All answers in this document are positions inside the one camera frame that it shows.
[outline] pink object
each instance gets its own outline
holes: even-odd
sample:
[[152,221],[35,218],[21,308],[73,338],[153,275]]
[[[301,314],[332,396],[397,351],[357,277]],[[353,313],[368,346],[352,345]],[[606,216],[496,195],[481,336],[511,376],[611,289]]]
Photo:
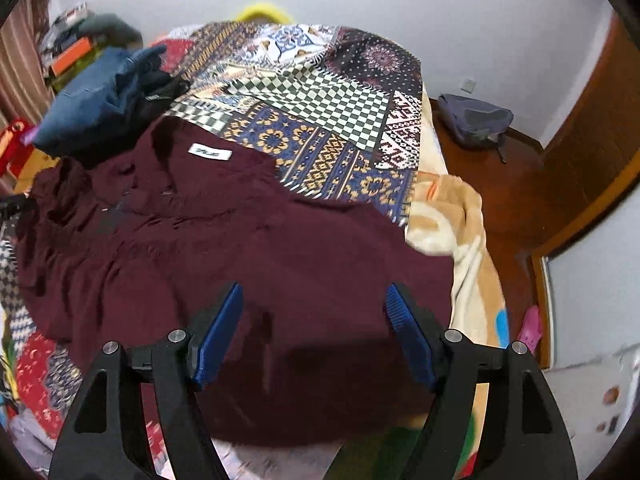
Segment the pink object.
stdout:
[[537,305],[530,306],[524,315],[522,328],[518,334],[518,341],[522,341],[529,351],[536,352],[538,342],[542,337],[542,322],[540,321],[540,309]]
[[20,142],[23,143],[25,146],[29,146],[30,144],[33,144],[33,139],[36,138],[36,135],[38,134],[38,129],[39,129],[39,126],[34,126],[31,130],[29,130],[23,135],[23,137],[20,139]]

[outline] wooden floor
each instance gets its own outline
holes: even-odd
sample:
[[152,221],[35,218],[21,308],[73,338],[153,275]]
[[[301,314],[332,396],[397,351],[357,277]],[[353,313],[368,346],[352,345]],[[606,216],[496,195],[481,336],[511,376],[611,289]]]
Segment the wooden floor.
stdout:
[[520,331],[535,293],[528,257],[561,228],[566,219],[554,199],[542,158],[530,146],[507,138],[507,163],[495,150],[470,152],[458,147],[434,114],[434,125],[450,174],[471,184],[482,196],[487,247],[500,276],[511,338]]

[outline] yellow object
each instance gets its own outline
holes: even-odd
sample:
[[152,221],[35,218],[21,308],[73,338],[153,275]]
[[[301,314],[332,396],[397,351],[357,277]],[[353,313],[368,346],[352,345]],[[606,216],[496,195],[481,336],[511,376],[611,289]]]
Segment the yellow object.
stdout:
[[288,25],[293,23],[293,19],[268,2],[261,2],[245,7],[236,16],[236,22],[258,22],[258,23],[279,23]]
[[20,178],[15,184],[14,193],[24,193],[30,190],[36,174],[45,168],[52,168],[58,163],[58,160],[57,158],[51,158],[40,150],[33,150],[20,172]]
[[18,383],[15,382],[14,373],[12,372],[9,363],[4,358],[4,355],[0,356],[0,366],[4,368],[4,382],[11,391],[11,396],[14,398],[14,400],[20,400],[20,394],[18,393]]

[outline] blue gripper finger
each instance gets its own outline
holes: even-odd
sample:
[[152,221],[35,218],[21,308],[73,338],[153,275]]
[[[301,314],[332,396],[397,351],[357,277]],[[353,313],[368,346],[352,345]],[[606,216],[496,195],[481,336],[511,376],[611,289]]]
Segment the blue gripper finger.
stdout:
[[241,314],[242,287],[233,282],[224,287],[212,307],[191,322],[187,365],[200,390],[216,378]]
[[386,315],[414,380],[433,391],[442,374],[442,327],[430,311],[415,304],[401,283],[393,283],[386,290]]

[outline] wooden door frame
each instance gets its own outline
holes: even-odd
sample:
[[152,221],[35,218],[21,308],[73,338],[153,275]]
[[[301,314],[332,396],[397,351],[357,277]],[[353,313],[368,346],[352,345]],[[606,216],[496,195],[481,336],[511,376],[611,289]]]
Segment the wooden door frame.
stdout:
[[549,368],[551,362],[551,336],[549,291],[546,287],[546,261],[558,255],[579,238],[590,232],[611,213],[620,201],[627,196],[640,181],[640,150],[636,152],[625,169],[615,178],[604,192],[594,200],[569,225],[564,227],[548,241],[531,253],[531,264],[536,285],[536,296],[540,307],[543,336],[540,340],[541,368]]
[[620,23],[618,15],[615,12],[612,13],[611,20],[609,22],[607,39],[602,46],[602,51],[600,53],[600,57],[598,58],[598,62],[593,68],[593,72],[591,72],[591,76],[587,81],[584,89],[582,90],[580,97],[578,97],[578,100],[575,102],[574,107],[564,119],[562,126],[558,128],[556,134],[552,137],[552,139],[549,141],[549,144],[543,150],[543,156],[548,155],[548,153],[551,152],[556,146],[558,146],[562,142],[562,139],[564,139],[566,135],[572,131],[578,114],[587,105],[589,97],[591,97],[591,95],[593,94],[593,91],[597,87],[598,83],[602,79],[602,76],[606,72],[607,67],[609,66],[609,61],[613,53],[613,47],[621,26],[622,24]]

